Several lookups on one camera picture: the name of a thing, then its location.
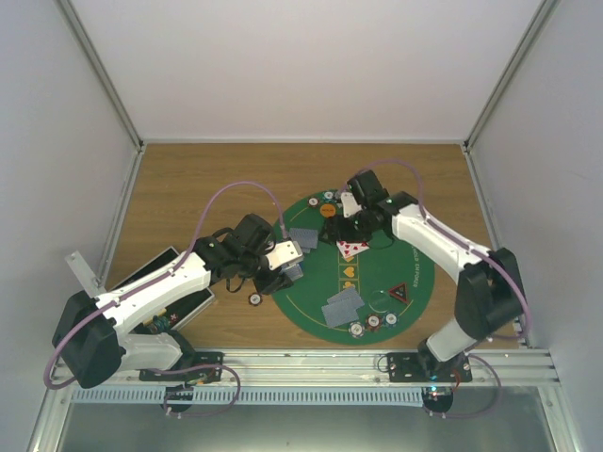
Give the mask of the red black triangle all-in marker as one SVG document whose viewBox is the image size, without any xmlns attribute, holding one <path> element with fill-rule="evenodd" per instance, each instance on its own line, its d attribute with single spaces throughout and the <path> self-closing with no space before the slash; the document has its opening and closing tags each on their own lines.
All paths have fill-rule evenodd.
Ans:
<svg viewBox="0 0 603 452">
<path fill-rule="evenodd" d="M 388 295 L 401 303 L 408 304 L 408 290 L 405 282 L 400 283 L 388 290 Z"/>
</svg>

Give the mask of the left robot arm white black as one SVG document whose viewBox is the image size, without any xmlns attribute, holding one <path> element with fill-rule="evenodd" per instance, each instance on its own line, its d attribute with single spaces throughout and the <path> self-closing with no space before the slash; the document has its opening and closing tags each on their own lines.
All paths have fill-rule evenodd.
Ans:
<svg viewBox="0 0 603 452">
<path fill-rule="evenodd" d="M 114 374 L 151 370 L 182 380 L 191 375 L 187 342 L 172 332 L 137 334 L 136 327 L 174 302 L 233 278 L 252 281 L 260 295 L 291 286 L 285 268 L 302 261 L 300 245 L 278 237 L 265 220 L 246 215 L 234 228 L 197 238 L 175 259 L 122 288 L 71 295 L 52 338 L 51 362 L 71 371 L 68 384 L 94 388 Z"/>
</svg>

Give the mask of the dealt card small blind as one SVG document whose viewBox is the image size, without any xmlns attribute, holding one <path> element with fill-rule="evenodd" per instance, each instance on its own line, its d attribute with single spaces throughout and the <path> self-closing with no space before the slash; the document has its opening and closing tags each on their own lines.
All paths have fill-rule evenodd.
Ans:
<svg viewBox="0 0 603 452">
<path fill-rule="evenodd" d="M 288 231 L 290 238 L 297 242 L 303 253 L 309 253 L 318 248 L 318 231 L 307 228 L 291 228 Z"/>
</svg>

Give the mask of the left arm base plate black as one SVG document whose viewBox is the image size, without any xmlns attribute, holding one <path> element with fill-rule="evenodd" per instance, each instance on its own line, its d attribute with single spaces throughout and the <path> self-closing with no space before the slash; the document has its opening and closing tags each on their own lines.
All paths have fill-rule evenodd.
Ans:
<svg viewBox="0 0 603 452">
<path fill-rule="evenodd" d="M 191 386 L 198 383 L 220 381 L 224 353 L 221 351 L 197 351 L 179 360 L 171 369 L 163 372 L 144 369 L 139 371 L 139 379 L 145 382 L 177 382 Z"/>
</svg>

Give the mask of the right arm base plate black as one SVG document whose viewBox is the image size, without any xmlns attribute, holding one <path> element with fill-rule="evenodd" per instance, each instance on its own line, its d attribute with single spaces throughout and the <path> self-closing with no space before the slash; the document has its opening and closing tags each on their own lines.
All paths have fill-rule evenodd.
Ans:
<svg viewBox="0 0 603 452">
<path fill-rule="evenodd" d="M 452 383 L 471 382 L 471 366 L 467 358 L 454 357 L 447 362 L 423 358 L 417 351 L 389 352 L 377 366 L 391 382 Z"/>
</svg>

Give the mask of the orange big blind button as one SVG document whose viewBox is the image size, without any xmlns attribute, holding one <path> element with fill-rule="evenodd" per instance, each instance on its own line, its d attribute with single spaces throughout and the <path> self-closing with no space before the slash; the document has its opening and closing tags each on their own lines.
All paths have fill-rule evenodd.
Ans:
<svg viewBox="0 0 603 452">
<path fill-rule="evenodd" d="M 332 218 L 336 215 L 337 210 L 334 204 L 325 202 L 320 206 L 319 212 L 324 218 Z"/>
</svg>

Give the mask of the clear acrylic dealer button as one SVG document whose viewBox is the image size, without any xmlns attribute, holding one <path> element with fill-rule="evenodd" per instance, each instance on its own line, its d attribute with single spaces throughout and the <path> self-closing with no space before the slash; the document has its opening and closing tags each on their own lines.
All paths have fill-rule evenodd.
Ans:
<svg viewBox="0 0 603 452">
<path fill-rule="evenodd" d="M 368 297 L 367 305 L 375 313 L 384 314 L 390 310 L 390 298 L 389 294 L 383 290 L 377 290 L 370 294 Z"/>
</svg>

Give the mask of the dealt cards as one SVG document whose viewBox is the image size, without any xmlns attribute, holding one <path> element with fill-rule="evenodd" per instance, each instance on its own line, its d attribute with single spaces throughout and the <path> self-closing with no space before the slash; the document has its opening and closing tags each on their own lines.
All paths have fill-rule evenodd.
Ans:
<svg viewBox="0 0 603 452">
<path fill-rule="evenodd" d="M 342 301 L 344 305 L 350 306 L 354 309 L 359 309 L 365 305 L 365 302 L 362 300 L 359 293 L 353 286 L 345 288 L 341 292 L 327 299 L 329 304 L 337 303 L 339 301 Z"/>
</svg>

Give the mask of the eight of hearts card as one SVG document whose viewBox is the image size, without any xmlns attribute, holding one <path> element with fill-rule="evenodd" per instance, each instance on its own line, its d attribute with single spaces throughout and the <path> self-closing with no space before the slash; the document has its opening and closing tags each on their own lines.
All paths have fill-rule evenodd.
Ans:
<svg viewBox="0 0 603 452">
<path fill-rule="evenodd" d="M 369 249 L 369 245 L 366 242 L 346 242 L 346 241 L 337 241 L 336 247 L 342 256 L 343 259 L 349 261 L 352 257 L 358 255 L 361 252 L 364 252 Z"/>
</svg>

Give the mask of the red black chip stack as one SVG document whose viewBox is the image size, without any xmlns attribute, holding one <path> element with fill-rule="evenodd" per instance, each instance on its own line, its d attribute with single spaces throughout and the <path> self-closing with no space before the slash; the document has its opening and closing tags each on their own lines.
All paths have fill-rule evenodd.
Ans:
<svg viewBox="0 0 603 452">
<path fill-rule="evenodd" d="M 252 306 L 259 306 L 263 302 L 263 298 L 259 293 L 252 293 L 248 297 L 248 302 Z"/>
</svg>

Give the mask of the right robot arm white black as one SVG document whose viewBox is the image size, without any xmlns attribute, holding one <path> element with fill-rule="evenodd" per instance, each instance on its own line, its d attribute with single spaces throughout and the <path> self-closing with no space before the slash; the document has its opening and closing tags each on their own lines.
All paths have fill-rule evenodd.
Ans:
<svg viewBox="0 0 603 452">
<path fill-rule="evenodd" d="M 343 211 L 325 219 L 323 242 L 369 242 L 378 231 L 420 250 L 456 283 L 452 319 L 417 348 L 417 370 L 426 380 L 443 378 L 468 349 L 519 316 L 528 316 L 515 255 L 490 250 L 433 217 L 420 197 L 389 193 L 372 170 L 354 175 L 339 200 Z"/>
</svg>

